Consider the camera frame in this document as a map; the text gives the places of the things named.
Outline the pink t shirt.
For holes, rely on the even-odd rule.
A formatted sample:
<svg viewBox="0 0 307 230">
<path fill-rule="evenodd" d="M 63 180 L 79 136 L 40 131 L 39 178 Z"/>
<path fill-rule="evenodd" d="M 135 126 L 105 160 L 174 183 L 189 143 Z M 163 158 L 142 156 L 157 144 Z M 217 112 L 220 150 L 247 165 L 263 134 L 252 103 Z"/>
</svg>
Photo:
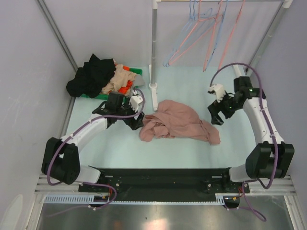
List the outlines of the pink t shirt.
<svg viewBox="0 0 307 230">
<path fill-rule="evenodd" d="M 211 145 L 221 143 L 219 131 L 211 123 L 200 119 L 191 107 L 173 100 L 163 100 L 155 113 L 144 116 L 140 139 L 150 142 L 154 138 L 191 138 Z"/>
</svg>

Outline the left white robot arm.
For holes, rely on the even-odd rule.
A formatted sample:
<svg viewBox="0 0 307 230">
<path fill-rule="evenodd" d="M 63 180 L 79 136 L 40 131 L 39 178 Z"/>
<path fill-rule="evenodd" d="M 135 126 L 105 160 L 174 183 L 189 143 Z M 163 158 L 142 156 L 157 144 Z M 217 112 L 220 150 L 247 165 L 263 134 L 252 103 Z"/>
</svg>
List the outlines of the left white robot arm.
<svg viewBox="0 0 307 230">
<path fill-rule="evenodd" d="M 93 110 L 90 118 L 71 134 L 60 138 L 50 138 L 45 147 L 41 171 L 47 177 L 47 183 L 56 186 L 60 183 L 74 182 L 89 184 L 95 191 L 102 191 L 106 180 L 101 171 L 80 162 L 81 150 L 99 133 L 122 120 L 131 130 L 143 127 L 143 109 L 145 97 L 135 88 L 130 97 L 112 92 Z"/>
</svg>

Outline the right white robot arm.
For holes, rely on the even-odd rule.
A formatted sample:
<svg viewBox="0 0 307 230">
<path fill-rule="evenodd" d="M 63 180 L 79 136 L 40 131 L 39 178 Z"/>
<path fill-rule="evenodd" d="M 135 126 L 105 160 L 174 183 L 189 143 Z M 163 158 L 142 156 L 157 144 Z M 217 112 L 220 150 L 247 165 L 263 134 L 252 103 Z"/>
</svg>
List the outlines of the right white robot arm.
<svg viewBox="0 0 307 230">
<path fill-rule="evenodd" d="M 211 84 L 208 92 L 215 95 L 215 101 L 208 106 L 213 125 L 224 122 L 219 116 L 222 113 L 226 119 L 243 110 L 251 124 L 256 146 L 248 155 L 243 165 L 232 167 L 229 176 L 221 180 L 221 186 L 226 192 L 238 188 L 238 182 L 269 179 L 265 186 L 268 189 L 274 179 L 284 178 L 295 153 L 292 144 L 285 143 L 273 124 L 267 107 L 266 96 L 260 88 L 252 86 L 247 76 L 234 79 L 234 92 L 227 93 L 221 84 Z"/>
</svg>

